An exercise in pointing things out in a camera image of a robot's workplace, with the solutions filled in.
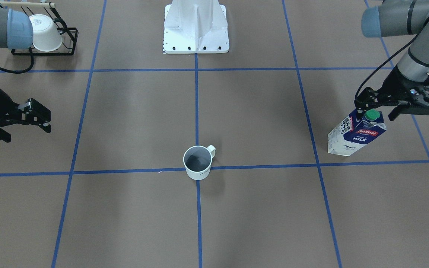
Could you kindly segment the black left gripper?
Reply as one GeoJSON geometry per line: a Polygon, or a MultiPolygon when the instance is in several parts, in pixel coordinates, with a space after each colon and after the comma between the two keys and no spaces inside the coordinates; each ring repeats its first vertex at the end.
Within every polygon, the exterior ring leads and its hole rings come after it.
{"type": "Polygon", "coordinates": [[[403,114],[405,107],[400,103],[405,100],[407,90],[416,86],[427,85],[429,85],[429,73],[423,73],[420,75],[420,81],[414,81],[406,77],[398,66],[395,66],[377,92],[371,87],[366,87],[355,97],[356,119],[378,119],[380,112],[375,108],[380,106],[379,102],[397,101],[399,106],[396,106],[388,114],[389,120],[393,122],[400,114],[403,114]]]}

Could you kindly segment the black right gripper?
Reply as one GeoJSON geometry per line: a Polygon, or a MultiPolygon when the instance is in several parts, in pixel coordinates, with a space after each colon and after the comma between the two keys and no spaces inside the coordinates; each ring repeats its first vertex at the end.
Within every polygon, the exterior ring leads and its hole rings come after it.
{"type": "Polygon", "coordinates": [[[10,143],[11,134],[2,129],[6,123],[35,125],[44,132],[51,133],[51,111],[34,98],[27,99],[22,105],[17,105],[0,88],[0,141],[10,143]]]}

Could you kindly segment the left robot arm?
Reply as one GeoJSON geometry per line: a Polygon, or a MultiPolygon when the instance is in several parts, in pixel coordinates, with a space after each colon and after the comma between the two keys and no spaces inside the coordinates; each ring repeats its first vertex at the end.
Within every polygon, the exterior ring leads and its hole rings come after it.
{"type": "Polygon", "coordinates": [[[359,87],[356,117],[381,106],[393,107],[391,121],[400,114],[429,115],[429,0],[383,0],[364,11],[361,29],[368,38],[413,35],[413,39],[378,90],[359,87]]]}

